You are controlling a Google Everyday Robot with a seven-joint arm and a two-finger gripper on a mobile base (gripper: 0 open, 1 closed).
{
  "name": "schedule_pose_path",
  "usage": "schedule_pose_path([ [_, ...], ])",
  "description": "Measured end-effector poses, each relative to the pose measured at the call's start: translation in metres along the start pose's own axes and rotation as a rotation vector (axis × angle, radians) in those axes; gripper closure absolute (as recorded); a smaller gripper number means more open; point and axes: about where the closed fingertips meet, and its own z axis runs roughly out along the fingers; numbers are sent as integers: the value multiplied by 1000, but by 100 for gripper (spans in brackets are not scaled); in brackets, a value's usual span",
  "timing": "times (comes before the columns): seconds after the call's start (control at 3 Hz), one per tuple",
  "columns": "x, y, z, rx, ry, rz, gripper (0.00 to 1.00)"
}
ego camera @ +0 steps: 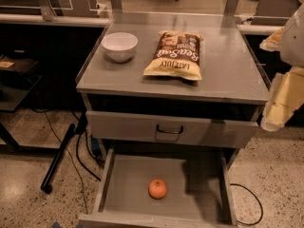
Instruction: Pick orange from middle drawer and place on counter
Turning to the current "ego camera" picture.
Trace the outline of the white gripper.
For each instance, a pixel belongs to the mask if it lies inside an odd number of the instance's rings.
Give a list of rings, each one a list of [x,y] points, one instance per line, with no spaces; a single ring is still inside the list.
[[[304,105],[304,21],[293,17],[265,40],[259,47],[280,51],[283,62],[293,66],[287,73],[277,73],[271,83],[270,99],[262,113],[261,127],[275,132],[284,127],[295,112]]]

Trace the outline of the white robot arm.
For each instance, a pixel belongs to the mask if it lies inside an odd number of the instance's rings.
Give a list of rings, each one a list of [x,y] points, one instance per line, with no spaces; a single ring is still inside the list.
[[[285,74],[275,75],[269,101],[262,113],[261,127],[274,132],[304,105],[304,5],[259,47],[266,51],[278,51],[281,61],[291,66]]]

